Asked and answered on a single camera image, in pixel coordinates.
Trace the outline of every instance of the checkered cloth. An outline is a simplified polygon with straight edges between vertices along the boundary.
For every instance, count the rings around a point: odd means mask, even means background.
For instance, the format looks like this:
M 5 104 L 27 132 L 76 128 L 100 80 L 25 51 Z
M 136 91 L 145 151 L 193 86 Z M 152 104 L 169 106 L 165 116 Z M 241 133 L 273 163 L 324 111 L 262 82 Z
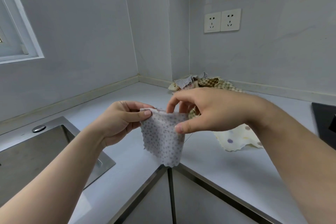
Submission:
M 243 92 L 241 89 L 236 88 L 233 86 L 231 82 L 224 81 L 220 77 L 214 78 L 201 78 L 197 80 L 199 87 L 209 87 L 209 88 L 217 88 L 217 89 L 224 89 L 224 90 L 231 90 L 236 92 Z M 188 118 L 192 119 L 196 117 L 195 108 L 190 111 L 188 114 Z

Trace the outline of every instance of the cabinet door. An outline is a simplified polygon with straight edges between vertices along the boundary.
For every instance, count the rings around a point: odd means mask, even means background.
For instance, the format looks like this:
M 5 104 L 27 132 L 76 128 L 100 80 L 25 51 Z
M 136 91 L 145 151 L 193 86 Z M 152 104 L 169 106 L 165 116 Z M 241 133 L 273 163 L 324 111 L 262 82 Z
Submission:
M 257 224 L 175 170 L 173 184 L 177 224 Z
M 167 172 L 124 221 L 125 224 L 172 224 Z

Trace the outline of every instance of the window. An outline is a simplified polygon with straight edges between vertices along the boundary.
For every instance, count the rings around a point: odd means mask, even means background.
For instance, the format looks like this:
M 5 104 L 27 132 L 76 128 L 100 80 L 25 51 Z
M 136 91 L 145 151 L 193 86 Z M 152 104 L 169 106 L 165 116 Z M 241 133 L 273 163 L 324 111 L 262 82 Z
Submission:
M 20 0 L 0 0 L 0 64 L 43 58 Z

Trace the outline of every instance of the kitchen counter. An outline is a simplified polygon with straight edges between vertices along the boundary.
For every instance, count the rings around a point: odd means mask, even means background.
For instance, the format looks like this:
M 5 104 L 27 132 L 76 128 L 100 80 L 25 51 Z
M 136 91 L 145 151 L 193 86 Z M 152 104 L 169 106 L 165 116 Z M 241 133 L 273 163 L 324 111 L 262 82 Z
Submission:
M 277 104 L 317 133 L 310 102 L 258 95 Z M 0 151 L 27 139 L 25 133 L 33 127 L 60 116 L 82 130 L 115 101 L 136 100 L 165 108 L 170 97 L 170 91 L 165 88 L 138 82 L 3 134 Z M 265 150 L 248 147 L 226 152 L 212 132 L 193 133 L 185 140 L 182 164 L 283 224 L 306 223 Z M 140 129 L 104 152 L 116 165 L 83 191 L 69 223 L 107 223 L 160 165 L 144 150 Z

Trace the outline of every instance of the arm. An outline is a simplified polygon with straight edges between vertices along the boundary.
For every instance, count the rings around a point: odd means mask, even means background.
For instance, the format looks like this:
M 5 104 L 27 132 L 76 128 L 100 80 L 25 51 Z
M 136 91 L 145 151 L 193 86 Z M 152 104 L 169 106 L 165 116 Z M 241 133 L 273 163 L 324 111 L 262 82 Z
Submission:
M 336 220 L 336 151 L 279 107 L 257 96 L 198 88 L 174 94 L 167 112 L 193 107 L 201 116 L 176 125 L 179 133 L 225 131 L 248 124 L 310 224 Z
M 150 105 L 132 101 L 113 103 L 26 187 L 0 208 L 1 224 L 67 223 L 87 179 L 104 147 L 119 142 L 140 120 L 139 112 Z

